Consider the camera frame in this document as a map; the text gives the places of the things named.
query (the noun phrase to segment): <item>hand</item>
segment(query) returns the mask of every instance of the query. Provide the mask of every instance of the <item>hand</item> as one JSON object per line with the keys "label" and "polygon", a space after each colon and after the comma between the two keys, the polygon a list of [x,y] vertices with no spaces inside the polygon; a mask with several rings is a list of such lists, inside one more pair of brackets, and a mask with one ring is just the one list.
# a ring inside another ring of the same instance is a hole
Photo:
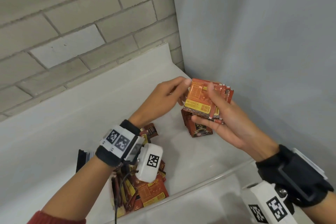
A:
{"label": "hand", "polygon": [[128,119],[133,125],[142,128],[151,121],[165,115],[175,104],[183,106],[188,95],[191,79],[182,76],[156,86],[153,92]]}
{"label": "hand", "polygon": [[208,85],[208,95],[219,108],[225,124],[218,124],[198,116],[191,118],[193,122],[212,128],[225,141],[245,151],[258,162],[273,156],[279,151],[278,144],[263,133],[236,103],[233,101],[230,104],[226,102],[214,90],[212,83]]}

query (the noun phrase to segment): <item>left hand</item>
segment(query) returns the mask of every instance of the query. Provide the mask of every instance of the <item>left hand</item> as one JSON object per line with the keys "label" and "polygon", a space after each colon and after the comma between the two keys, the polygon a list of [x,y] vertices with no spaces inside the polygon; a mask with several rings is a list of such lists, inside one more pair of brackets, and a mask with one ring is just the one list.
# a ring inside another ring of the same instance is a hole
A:
{"label": "left hand", "polygon": [[142,128],[151,121],[165,115],[175,104],[183,106],[188,95],[191,79],[179,76],[159,83],[139,109],[128,119],[133,125]]}

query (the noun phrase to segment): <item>gray wall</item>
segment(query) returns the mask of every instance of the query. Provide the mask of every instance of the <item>gray wall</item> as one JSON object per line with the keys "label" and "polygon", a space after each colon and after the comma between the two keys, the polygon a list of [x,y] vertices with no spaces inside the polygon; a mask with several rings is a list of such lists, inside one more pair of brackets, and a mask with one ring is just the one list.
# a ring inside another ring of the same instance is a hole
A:
{"label": "gray wall", "polygon": [[336,0],[175,0],[185,70],[336,184]]}

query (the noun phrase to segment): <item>right hand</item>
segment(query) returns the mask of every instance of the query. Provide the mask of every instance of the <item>right hand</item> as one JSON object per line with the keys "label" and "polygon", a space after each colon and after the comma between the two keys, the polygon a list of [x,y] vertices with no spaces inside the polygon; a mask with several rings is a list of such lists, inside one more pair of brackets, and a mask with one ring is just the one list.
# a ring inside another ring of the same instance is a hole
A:
{"label": "right hand", "polygon": [[257,162],[269,158],[279,151],[279,145],[263,133],[236,103],[226,102],[214,90],[212,83],[208,85],[208,95],[219,108],[225,124],[218,124],[195,115],[191,118],[193,122],[212,128],[222,139],[245,151]]}

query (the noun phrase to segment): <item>pile of coffee sachets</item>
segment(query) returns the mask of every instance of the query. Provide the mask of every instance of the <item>pile of coffee sachets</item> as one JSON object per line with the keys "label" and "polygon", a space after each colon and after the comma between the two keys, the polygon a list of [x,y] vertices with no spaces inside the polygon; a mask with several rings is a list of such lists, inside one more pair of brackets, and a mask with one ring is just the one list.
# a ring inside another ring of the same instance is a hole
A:
{"label": "pile of coffee sachets", "polygon": [[[194,114],[220,124],[224,123],[218,107],[208,96],[207,90],[209,83],[210,81],[207,80],[193,79],[187,100],[181,110],[184,124],[192,137],[211,135],[213,133],[211,128],[194,123],[191,120],[191,116]],[[217,90],[228,103],[230,103],[233,96],[233,90],[231,90],[230,87],[225,86],[225,84],[219,82],[212,83],[214,89]]]}
{"label": "pile of coffee sachets", "polygon": [[[153,123],[146,125],[140,132],[140,136],[145,139],[143,145],[151,143],[151,139],[157,135],[158,133]],[[135,174],[128,176],[121,187],[121,197],[118,199],[118,202],[120,202],[117,209],[118,218],[169,197],[164,185],[166,181],[164,168],[165,163],[161,161],[156,179],[151,183],[140,181]],[[115,199],[119,195],[121,181],[129,171],[135,171],[136,169],[136,165],[127,164],[113,175],[111,179],[114,195],[114,200],[111,200],[113,207],[115,206]]]}

